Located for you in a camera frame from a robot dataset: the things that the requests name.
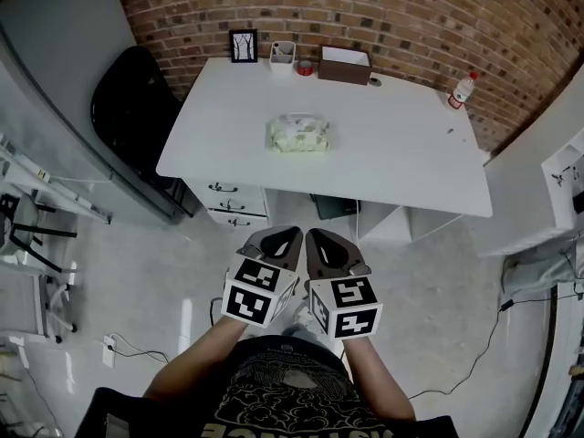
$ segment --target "electrical outlet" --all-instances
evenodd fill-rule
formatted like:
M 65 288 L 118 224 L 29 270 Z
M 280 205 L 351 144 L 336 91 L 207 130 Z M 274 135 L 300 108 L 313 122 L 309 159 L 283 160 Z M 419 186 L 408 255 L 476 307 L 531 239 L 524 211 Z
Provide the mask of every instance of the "electrical outlet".
M 109 350 L 108 346 L 111 346 L 113 350 L 116 349 L 116 340 L 110 336 L 103 337 L 103 355 L 101 361 L 106 364 L 111 369 L 113 368 L 113 361 L 116 357 L 116 352 Z

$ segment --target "chair backrest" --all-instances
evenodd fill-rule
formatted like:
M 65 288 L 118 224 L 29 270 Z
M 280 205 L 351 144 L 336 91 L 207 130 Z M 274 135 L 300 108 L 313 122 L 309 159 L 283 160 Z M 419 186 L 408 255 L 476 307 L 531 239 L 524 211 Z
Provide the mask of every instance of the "chair backrest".
M 136 46 L 124 50 L 99 82 L 91 121 L 121 159 L 151 173 L 180 109 L 152 54 Z

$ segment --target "white table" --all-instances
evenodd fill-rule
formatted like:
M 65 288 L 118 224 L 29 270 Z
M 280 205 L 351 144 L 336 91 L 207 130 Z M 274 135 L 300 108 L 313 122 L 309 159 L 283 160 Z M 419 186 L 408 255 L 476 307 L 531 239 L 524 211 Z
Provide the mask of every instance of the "white table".
M 361 230 L 375 238 L 407 242 L 461 214 L 490 216 L 482 157 L 466 112 L 447 108 L 433 89 L 376 78 L 379 88 L 296 73 L 278 79 L 266 60 L 211 58 L 172 128 L 157 172 L 183 178 L 200 198 L 215 193 L 205 181 L 262 190 L 268 221 L 273 210 L 266 190 L 362 200 Z M 268 150 L 266 124 L 290 112 L 328 120 L 331 149 Z

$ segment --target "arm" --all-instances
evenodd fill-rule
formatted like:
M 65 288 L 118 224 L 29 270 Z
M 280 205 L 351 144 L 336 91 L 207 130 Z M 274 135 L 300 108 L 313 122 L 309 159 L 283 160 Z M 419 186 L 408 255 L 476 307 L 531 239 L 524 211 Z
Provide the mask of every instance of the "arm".
M 413 407 L 402 388 L 383 365 L 369 338 L 343 341 L 355 386 L 371 411 L 384 420 L 415 420 Z
M 156 374 L 144 397 L 167 402 L 185 394 L 229 356 L 246 326 L 243 321 L 222 317 Z

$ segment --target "person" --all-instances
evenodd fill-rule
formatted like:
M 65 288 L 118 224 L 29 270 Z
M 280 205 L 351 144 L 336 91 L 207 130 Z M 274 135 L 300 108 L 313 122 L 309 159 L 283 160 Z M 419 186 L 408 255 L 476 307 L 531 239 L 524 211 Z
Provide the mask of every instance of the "person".
M 156 374 L 143 397 L 202 438 L 457 436 L 450 417 L 416 422 L 369 338 L 343 341 L 353 384 L 304 327 L 240 341 L 246 326 L 221 318 Z

